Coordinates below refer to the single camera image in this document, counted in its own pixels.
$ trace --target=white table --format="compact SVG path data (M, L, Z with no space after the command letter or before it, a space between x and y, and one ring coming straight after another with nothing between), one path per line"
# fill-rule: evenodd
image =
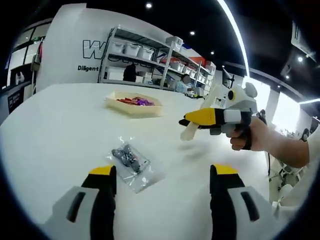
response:
M158 98L163 117L130 119L105 108L113 91ZM90 170L107 165L121 137L163 171L163 180L135 194L117 179L114 235L117 240L211 239L209 172L213 163L238 169L247 186L269 200L263 152L233 151L224 135L198 130L180 141L178 121L202 99L181 93L116 84L53 85L20 105L0 126L0 152L14 193L35 223Z

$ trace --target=shelf unit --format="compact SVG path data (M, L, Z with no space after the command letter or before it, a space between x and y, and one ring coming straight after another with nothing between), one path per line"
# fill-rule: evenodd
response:
M147 59L143 59L143 58L140 58L137 56L130 56L130 55L126 55L123 53L111 52L111 44L110 43L112 43L114 41L114 39L122 39L125 41L130 41L130 42L134 42L137 44L141 44L143 46L148 46L148 47L154 49L154 54L152 55L152 59L147 60ZM167 60L166 60L165 64L156 62L156 59L157 59L160 51L167 54L167 56L166 56ZM183 72L175 70L169 66L171 58L176 58L176 59L180 60L181 62L186 63L186 65L188 67L192 67L192 68L196 69L197 74L195 75L195 78L191 78L192 80L194 80L195 86L197 83L205 84L203 81L198 80L200 73L204 74L205 76L212 75L207 69L205 69L204 67L201 66L201 63L198 64L195 61L193 61L192 59L190 59L189 57L181 54L178 51L175 51L173 43L171 44L171 46L169 46L169 45L167 45L163 42L160 42L158 40L155 40L151 37L146 37L140 33L136 33L134 31L124 29L120 26L112 28L109 35L108 35L108 38L106 41L106 47L104 48L101 63L100 63L98 83L102 82L102 79L105 75L106 68L110 67L110 63L108 61L108 58L123 59L123 60L127 60L127 61L150 66L152 68L152 74L153 74L155 68L156 69L162 68L163 74L162 74L161 81L160 81L160 89L164 88L164 83L165 83L168 72L172 72L172 73L178 74L180 76L182 76L184 74Z

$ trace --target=bright window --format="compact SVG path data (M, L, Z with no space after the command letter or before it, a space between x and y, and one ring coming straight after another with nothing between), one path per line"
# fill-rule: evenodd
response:
M254 85L258 95L254 98L256 100L256 106L257 110L261 111L262 109L266 109L268 99L269 99L269 94L270 94L270 86L260 82L258 80L255 80L253 78L244 76L243 82L242 82L242 88L246 87L246 83L251 83Z
M280 93L272 123L280 130L295 133L300 114L300 105L284 93Z

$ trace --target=colorful items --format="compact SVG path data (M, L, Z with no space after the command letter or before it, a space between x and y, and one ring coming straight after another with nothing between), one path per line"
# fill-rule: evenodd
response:
M146 98L142 98L142 97L134 97L134 98L121 98L121 99L117 99L117 101L128 104L128 105L136 105L136 106L154 106L155 103L153 101L149 101Z

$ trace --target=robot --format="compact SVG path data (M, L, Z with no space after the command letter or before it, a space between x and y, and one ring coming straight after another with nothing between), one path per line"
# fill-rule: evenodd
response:
M251 117L257 112L258 95L255 86L247 82L245 88L234 85L226 94L224 109L202 108L197 111L188 112L179 124L187 126L190 122L199 125L199 129L209 129L210 135L231 133L234 130L243 130L242 136L247 139L243 149L251 148L251 132L249 125Z

